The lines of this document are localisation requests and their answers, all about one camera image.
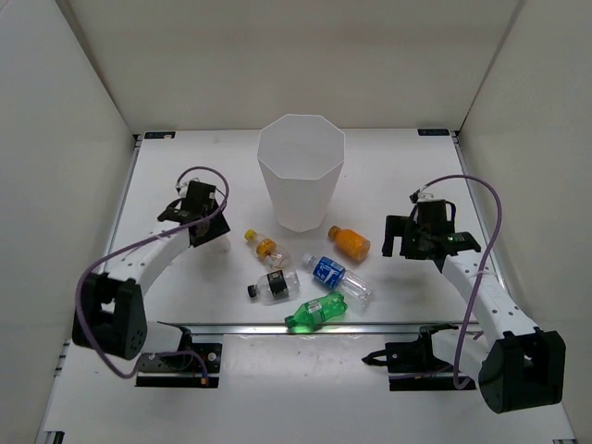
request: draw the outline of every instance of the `yellow bottle cap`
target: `yellow bottle cap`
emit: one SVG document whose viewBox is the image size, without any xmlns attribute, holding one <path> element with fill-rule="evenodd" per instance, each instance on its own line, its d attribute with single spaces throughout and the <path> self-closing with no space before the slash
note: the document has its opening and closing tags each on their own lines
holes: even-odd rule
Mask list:
<svg viewBox="0 0 592 444">
<path fill-rule="evenodd" d="M 329 238 L 330 238 L 332 241 L 334 241 L 334 240 L 335 240 L 335 237 L 337 236 L 337 233 L 339 233 L 340 231 L 341 231 L 341 228 L 339 228 L 339 227 L 337 227 L 337 226 L 335 226 L 335 225 L 334 225 L 334 226 L 333 226 L 333 227 L 331 227 L 331 229 L 329 230 L 328 237 L 329 237 Z"/>
<path fill-rule="evenodd" d="M 244 233 L 244 239 L 250 241 L 251 239 L 254 239 L 256 235 L 257 232 L 254 229 L 247 229 L 247 232 Z"/>
</svg>

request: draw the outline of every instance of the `bottle with orange label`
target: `bottle with orange label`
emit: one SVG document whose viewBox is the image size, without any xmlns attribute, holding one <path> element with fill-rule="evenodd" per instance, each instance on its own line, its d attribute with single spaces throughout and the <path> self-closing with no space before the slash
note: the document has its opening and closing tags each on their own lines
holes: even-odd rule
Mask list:
<svg viewBox="0 0 592 444">
<path fill-rule="evenodd" d="M 340 250 L 356 261 L 363 261 L 370 251 L 370 240 L 350 229 L 331 227 L 328 236 Z"/>
<path fill-rule="evenodd" d="M 244 233 L 244 239 L 253 247 L 259 260 L 270 270 L 279 270 L 290 265 L 291 258 L 288 251 L 267 236 L 249 229 Z"/>
</svg>

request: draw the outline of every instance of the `black bottle cap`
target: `black bottle cap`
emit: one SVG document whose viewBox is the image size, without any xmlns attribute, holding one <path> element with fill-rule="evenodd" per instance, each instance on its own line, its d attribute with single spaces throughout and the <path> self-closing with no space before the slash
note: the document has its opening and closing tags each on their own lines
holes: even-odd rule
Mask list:
<svg viewBox="0 0 592 444">
<path fill-rule="evenodd" d="M 247 287 L 247 291 L 249 291 L 249 297 L 251 299 L 254 299 L 257 297 L 257 286 L 256 285 L 250 285 L 249 287 Z"/>
</svg>

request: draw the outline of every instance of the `orange bottle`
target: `orange bottle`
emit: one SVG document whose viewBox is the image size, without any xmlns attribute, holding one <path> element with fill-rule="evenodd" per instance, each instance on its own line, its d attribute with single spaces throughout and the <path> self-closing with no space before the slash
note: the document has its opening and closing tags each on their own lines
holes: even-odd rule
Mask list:
<svg viewBox="0 0 592 444">
<path fill-rule="evenodd" d="M 331 227 L 328 236 L 340 250 L 356 261 L 363 261 L 370 251 L 370 240 L 350 229 Z"/>
</svg>

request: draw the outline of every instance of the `blue label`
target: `blue label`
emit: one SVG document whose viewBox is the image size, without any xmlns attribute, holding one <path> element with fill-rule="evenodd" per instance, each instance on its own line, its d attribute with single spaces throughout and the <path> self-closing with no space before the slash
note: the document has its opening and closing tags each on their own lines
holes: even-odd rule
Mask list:
<svg viewBox="0 0 592 444">
<path fill-rule="evenodd" d="M 331 289 L 335 289 L 344 273 L 345 268 L 342 265 L 323 256 L 314 268 L 313 276 Z"/>
</svg>

